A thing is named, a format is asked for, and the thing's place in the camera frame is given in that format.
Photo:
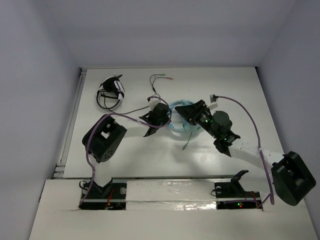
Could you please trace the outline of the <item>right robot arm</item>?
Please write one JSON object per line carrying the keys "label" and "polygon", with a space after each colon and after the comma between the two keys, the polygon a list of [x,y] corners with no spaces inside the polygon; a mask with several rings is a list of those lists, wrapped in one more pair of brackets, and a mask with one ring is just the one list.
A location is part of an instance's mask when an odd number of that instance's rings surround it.
{"label": "right robot arm", "polygon": [[246,141],[232,131],[233,123],[226,112],[211,112],[211,108],[200,100],[177,106],[175,110],[190,125],[198,125],[212,136],[219,153],[263,169],[269,190],[266,200],[272,205],[278,196],[286,204],[296,206],[316,186],[315,178],[298,153],[263,149],[259,133],[256,143]]}

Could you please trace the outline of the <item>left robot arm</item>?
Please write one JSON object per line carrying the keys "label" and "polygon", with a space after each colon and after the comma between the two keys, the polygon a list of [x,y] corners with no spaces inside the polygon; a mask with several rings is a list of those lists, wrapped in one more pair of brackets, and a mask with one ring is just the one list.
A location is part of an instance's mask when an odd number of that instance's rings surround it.
{"label": "left robot arm", "polygon": [[110,160],[124,138],[150,137],[171,121],[170,107],[158,102],[150,111],[135,119],[120,113],[105,114],[85,134],[82,144],[92,175],[87,190],[100,197],[111,193],[112,174]]}

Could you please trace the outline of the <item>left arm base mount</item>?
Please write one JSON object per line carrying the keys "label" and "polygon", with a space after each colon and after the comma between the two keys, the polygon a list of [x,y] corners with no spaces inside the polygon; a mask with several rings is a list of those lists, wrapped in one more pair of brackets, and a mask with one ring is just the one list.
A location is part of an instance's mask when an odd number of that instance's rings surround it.
{"label": "left arm base mount", "polygon": [[104,187],[95,182],[92,187],[89,180],[81,180],[79,187],[81,196],[79,208],[81,210],[126,210],[127,180],[112,179]]}

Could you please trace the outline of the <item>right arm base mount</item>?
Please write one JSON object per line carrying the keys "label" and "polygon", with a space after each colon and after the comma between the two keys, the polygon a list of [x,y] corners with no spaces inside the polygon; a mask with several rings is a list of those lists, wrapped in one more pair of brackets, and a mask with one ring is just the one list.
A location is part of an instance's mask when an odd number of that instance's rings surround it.
{"label": "right arm base mount", "polygon": [[218,210],[263,210],[263,201],[259,191],[245,190],[240,180],[248,170],[241,170],[230,178],[229,181],[215,182],[210,195],[217,200]]}

